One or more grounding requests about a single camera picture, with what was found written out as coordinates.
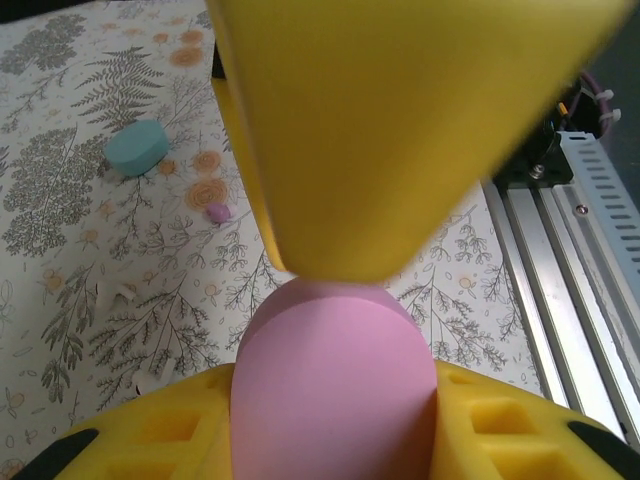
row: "pink foam object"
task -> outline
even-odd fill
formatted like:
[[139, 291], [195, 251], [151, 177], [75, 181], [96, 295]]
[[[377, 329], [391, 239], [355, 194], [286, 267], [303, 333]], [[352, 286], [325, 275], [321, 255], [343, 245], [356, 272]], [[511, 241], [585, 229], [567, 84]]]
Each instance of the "pink foam object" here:
[[293, 280], [240, 345], [234, 480], [425, 480], [435, 392], [429, 348], [387, 292]]

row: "teal oval block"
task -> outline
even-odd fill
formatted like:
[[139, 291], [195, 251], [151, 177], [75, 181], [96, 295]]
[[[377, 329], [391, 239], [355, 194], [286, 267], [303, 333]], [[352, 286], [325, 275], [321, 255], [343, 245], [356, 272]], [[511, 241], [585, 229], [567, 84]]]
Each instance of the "teal oval block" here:
[[156, 120], [140, 120], [120, 130], [104, 147], [114, 170], [137, 177], [151, 170], [169, 151], [169, 139]]

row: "purple bead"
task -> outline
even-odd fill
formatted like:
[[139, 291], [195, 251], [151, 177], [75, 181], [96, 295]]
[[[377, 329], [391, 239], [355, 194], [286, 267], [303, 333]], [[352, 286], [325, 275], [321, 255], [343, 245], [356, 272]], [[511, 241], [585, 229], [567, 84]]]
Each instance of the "purple bead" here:
[[224, 223], [231, 218], [231, 212], [224, 203], [210, 203], [207, 205], [207, 216], [214, 223]]

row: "floral patterned tablecloth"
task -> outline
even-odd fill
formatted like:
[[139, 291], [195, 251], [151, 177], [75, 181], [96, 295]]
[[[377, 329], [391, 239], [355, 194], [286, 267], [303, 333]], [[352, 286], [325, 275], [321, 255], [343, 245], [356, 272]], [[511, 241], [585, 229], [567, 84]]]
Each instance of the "floral patterned tablecloth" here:
[[[134, 397], [138, 369], [172, 357], [179, 377], [233, 361], [287, 279], [265, 256], [211, 90], [213, 44], [201, 0], [0, 27], [0, 480]], [[140, 118], [162, 122], [171, 151], [123, 180], [102, 148]], [[233, 221], [207, 221], [211, 201], [235, 205]], [[100, 279], [138, 299], [96, 315]], [[435, 356], [539, 393], [479, 188], [387, 287]]]

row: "small white object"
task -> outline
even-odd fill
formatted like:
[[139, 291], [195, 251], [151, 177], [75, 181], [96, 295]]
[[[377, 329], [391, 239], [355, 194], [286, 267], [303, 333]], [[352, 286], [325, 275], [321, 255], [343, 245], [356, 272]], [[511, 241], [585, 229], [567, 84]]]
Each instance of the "small white object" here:
[[613, 98], [613, 95], [613, 90], [607, 89], [604, 92], [600, 92], [599, 94], [597, 94], [594, 98], [596, 100], [611, 100]]
[[176, 366], [176, 361], [173, 358], [168, 358], [164, 364], [164, 369], [160, 378], [156, 378], [148, 371], [138, 370], [133, 374], [132, 380], [136, 387], [136, 393], [138, 395], [146, 395], [147, 393], [155, 392], [160, 388], [164, 388], [171, 383], [171, 377], [173, 376], [173, 369]]
[[601, 122], [611, 119], [615, 123], [615, 122], [619, 122], [621, 118], [622, 118], [622, 110], [620, 110], [619, 108], [616, 108], [611, 113], [605, 113], [603, 115], [600, 115]]
[[98, 280], [96, 284], [96, 309], [99, 311], [110, 310], [117, 295], [122, 295], [129, 301], [136, 298], [136, 293], [122, 284]]

